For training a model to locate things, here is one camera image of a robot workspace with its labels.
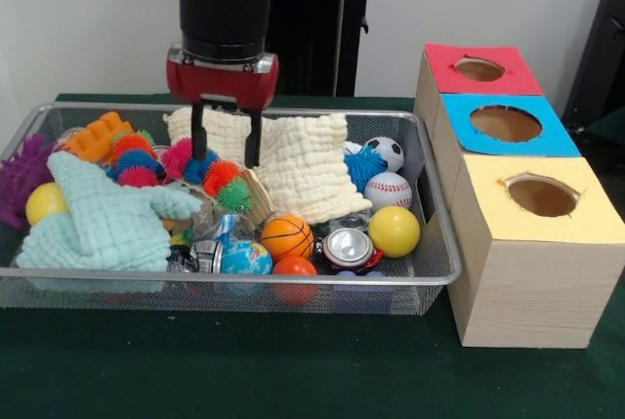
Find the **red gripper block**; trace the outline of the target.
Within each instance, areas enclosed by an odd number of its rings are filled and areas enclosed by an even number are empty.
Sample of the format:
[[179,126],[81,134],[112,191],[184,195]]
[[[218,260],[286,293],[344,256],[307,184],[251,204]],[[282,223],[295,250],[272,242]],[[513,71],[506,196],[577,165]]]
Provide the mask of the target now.
[[245,167],[253,169],[260,163],[262,112],[273,100],[279,60],[265,53],[250,63],[208,63],[185,50],[169,50],[166,76],[173,97],[192,103],[192,157],[206,157],[206,131],[203,127],[202,102],[225,101],[251,111],[251,130],[245,141]]

